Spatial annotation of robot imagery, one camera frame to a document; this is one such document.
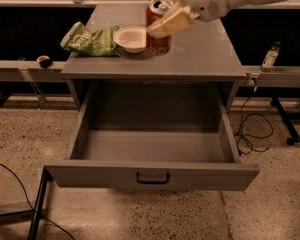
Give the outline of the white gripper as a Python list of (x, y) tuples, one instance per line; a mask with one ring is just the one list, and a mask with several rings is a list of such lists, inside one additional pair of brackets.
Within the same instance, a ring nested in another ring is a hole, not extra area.
[(195, 19), (209, 22), (224, 17), (229, 12), (229, 0), (164, 0), (170, 6), (181, 7), (147, 27), (147, 33), (155, 39), (185, 31)]

